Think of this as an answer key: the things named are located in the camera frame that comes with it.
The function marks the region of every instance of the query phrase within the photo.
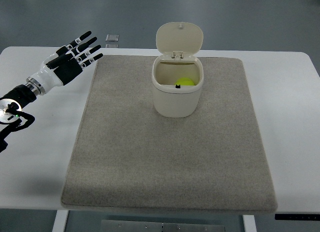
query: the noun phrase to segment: small plastic container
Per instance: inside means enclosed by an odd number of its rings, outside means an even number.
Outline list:
[[[155,109],[163,116],[183,118],[197,105],[204,83],[204,69],[194,56],[203,43],[204,34],[195,24],[170,22],[156,33],[156,47],[162,53],[152,67],[152,97]],[[189,78],[194,85],[176,85]]]

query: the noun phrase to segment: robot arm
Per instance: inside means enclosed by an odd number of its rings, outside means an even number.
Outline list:
[[[37,99],[38,95],[47,94],[53,87],[65,86],[77,77],[84,68],[100,59],[103,54],[91,55],[98,51],[101,46],[97,45],[84,52],[97,38],[81,43],[91,35],[86,32],[68,45],[59,48],[54,54],[44,60],[40,70],[26,79],[26,84],[21,84],[10,92],[0,97],[0,124],[8,125],[0,131],[0,152],[7,148],[5,138],[11,133],[30,126],[35,118],[22,112],[22,109]],[[20,117],[26,119],[21,125]]]

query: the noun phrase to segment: rectangular mat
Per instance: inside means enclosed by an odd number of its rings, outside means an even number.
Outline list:
[[[275,192],[242,61],[200,57],[204,85],[185,118],[152,101],[154,56],[106,55],[69,162],[68,209],[274,212]]]

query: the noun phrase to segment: yellow ball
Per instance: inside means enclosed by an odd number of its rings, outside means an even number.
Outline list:
[[[186,78],[186,77],[182,77],[180,79],[178,79],[175,82],[176,85],[181,85],[181,86],[194,86],[195,83],[190,79],[190,78]]]

